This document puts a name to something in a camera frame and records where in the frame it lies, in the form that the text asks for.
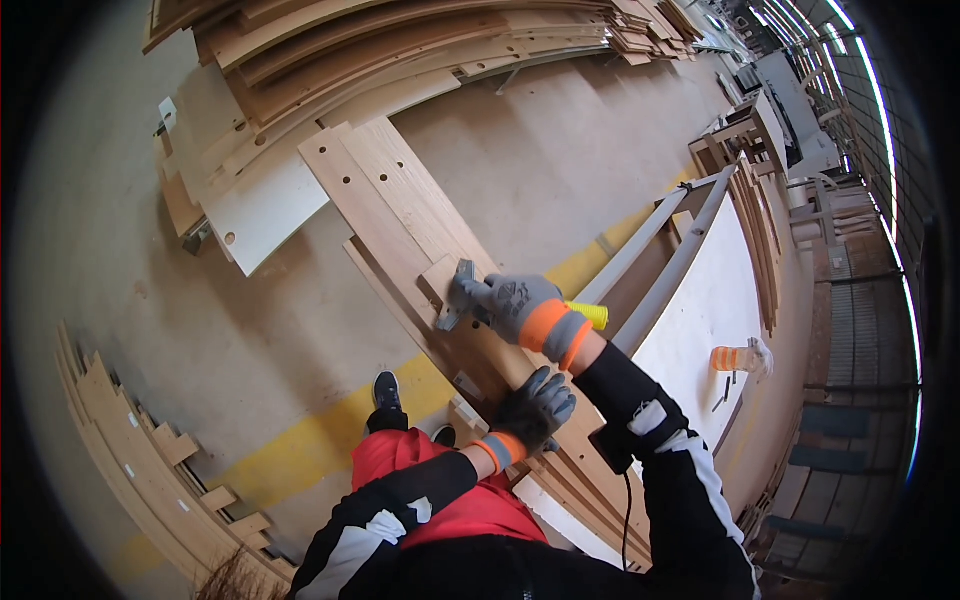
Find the sneaker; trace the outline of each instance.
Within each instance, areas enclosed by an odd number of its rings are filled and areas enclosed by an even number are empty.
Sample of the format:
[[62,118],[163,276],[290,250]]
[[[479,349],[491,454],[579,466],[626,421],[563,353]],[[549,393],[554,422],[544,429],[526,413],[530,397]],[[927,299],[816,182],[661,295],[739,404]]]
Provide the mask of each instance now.
[[433,432],[433,435],[430,436],[430,442],[436,442],[441,446],[452,448],[457,443],[457,430],[453,428],[453,425],[444,425]]
[[400,407],[400,384],[394,372],[381,371],[373,381],[373,408],[403,410]]

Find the yellow floor line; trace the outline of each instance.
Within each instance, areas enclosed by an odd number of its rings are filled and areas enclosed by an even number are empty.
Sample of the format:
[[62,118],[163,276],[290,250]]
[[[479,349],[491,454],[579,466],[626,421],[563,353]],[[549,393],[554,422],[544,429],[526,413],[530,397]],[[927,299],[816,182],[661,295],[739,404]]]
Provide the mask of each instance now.
[[[696,178],[696,168],[690,162],[667,189]],[[573,300],[610,262],[608,250],[623,248],[653,211],[654,207],[647,205],[623,219],[601,234],[603,244],[591,242],[544,276],[564,290],[567,300]],[[411,423],[443,408],[455,393],[425,354],[419,354],[394,369],[394,373],[403,393],[403,409]],[[301,420],[228,468],[220,477],[206,481],[207,488],[212,490],[226,485],[244,503],[259,511],[309,490],[330,473],[350,468],[350,452],[360,443],[364,423],[370,416],[371,389],[372,384],[368,384],[319,415]],[[144,543],[153,548],[144,536],[132,538],[127,545],[140,547]],[[159,566],[150,552],[139,552],[143,555],[142,560],[136,558],[135,552],[126,553],[128,556],[122,560],[118,557],[117,561],[123,565],[122,572],[127,581]]]
[[137,534],[124,542],[107,563],[107,574],[117,584],[132,583],[148,571],[162,565],[166,559],[144,534]]

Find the concrete floor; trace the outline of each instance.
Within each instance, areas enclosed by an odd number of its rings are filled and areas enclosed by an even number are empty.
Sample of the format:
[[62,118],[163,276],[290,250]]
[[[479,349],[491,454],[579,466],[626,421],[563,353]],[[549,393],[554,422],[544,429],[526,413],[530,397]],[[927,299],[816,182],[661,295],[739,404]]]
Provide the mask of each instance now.
[[[182,34],[142,57],[141,4],[104,15],[38,129],[15,215],[12,356],[41,460],[90,552],[132,598],[186,598],[66,411],[57,321],[155,419],[198,439],[191,467],[237,491],[246,507],[234,516],[264,511],[274,550],[294,561],[349,490],[372,376],[397,372],[413,421],[441,420],[451,392],[346,257],[350,231],[332,205],[250,279],[215,246],[180,249],[151,134],[156,105],[197,58]],[[493,82],[471,84],[394,118],[505,271],[576,280],[599,268],[594,238],[622,237],[617,224],[636,228],[664,189],[692,179],[686,142],[730,106],[716,56],[606,60],[523,71],[501,97]]]

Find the white panel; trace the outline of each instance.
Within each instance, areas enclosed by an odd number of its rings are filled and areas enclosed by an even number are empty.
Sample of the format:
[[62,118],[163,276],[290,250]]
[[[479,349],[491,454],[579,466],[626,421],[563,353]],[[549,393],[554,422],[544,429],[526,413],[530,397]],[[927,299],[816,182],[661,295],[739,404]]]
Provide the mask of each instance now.
[[738,373],[728,400],[721,401],[728,374],[710,368],[710,352],[718,346],[745,347],[752,337],[760,337],[754,267],[728,193],[634,362],[680,404],[690,427],[714,448],[750,375]]

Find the gloved hand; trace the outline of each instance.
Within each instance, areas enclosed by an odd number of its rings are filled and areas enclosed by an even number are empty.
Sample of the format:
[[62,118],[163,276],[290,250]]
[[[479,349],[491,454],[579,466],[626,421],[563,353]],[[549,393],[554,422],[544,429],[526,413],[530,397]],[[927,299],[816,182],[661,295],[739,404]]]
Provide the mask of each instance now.
[[559,449],[550,436],[573,415],[577,397],[564,385],[562,373],[547,381],[549,375],[549,367],[540,367],[530,375],[519,390],[500,403],[491,421],[491,433],[473,442],[487,450],[496,472],[528,456]]
[[491,329],[510,344],[542,352],[566,371],[592,325],[564,304],[557,286],[543,276],[487,276],[483,283],[454,277],[463,290],[486,308]]

